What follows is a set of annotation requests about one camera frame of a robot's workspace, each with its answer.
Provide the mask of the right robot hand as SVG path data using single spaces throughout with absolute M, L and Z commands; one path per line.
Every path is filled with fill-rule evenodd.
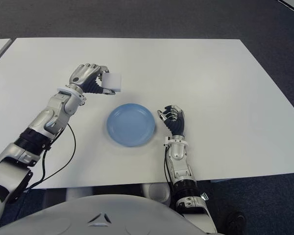
M 185 136 L 184 112 L 177 105 L 166 106 L 164 111 L 158 110 L 157 114 L 170 130 L 172 136 Z

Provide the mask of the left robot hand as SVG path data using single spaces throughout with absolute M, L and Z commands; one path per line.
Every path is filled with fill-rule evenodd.
M 96 64 L 82 64 L 71 74 L 68 87 L 77 90 L 79 93 L 115 95 L 115 91 L 103 88 L 97 83 L 97 79 L 102 81 L 104 73 L 109 73 L 106 66 Z

